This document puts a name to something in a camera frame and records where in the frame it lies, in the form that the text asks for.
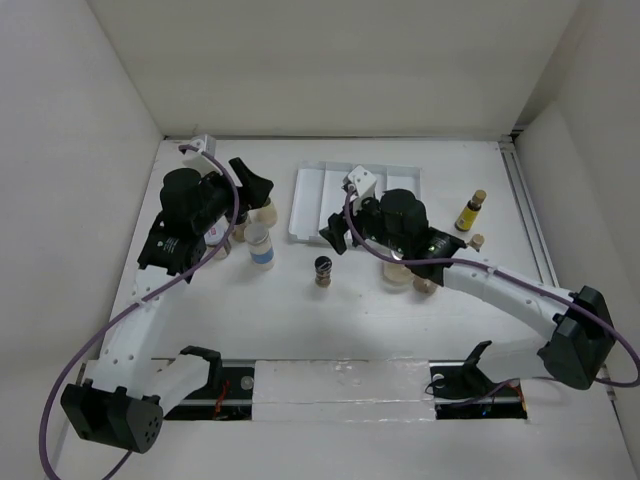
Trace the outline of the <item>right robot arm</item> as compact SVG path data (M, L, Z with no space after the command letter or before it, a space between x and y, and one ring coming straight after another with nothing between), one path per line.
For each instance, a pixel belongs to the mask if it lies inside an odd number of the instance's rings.
M432 227L424 204L404 189L359 198L348 191L341 212L319 232L342 255L349 245L371 253L390 250L386 261L417 278L475 297L536 333L530 342L479 342L463 360L432 371L437 397L471 400L490 396L522 379L554 380L587 390L618 339L603 295L539 285L493 264L462 239Z

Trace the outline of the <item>pink lid spice jar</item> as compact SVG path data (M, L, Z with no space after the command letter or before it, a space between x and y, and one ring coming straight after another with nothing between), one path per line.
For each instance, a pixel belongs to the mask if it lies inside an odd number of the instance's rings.
M413 278L412 285L417 292L426 296L433 295L438 289L438 285L436 283L418 276Z

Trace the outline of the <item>glass jar beige powder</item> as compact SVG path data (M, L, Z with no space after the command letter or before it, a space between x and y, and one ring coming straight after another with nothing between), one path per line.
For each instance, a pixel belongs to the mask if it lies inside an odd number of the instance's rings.
M410 289L414 275L403 264L384 261L382 265L383 283L390 293L405 292Z

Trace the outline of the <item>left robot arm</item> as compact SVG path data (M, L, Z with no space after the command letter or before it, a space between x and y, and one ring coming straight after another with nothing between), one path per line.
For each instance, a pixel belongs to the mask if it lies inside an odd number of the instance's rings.
M172 301L190 284L205 257L205 234L220 219L229 224L265 205L272 181L253 173L240 158L232 176L201 175L192 168L163 178L161 210L138 257L132 312L118 321L100 356L80 385L69 384L61 406L83 440L134 453L157 440L164 417L189 395L212 396L226 390L219 352L183 348L159 369L152 354L164 327L177 320Z

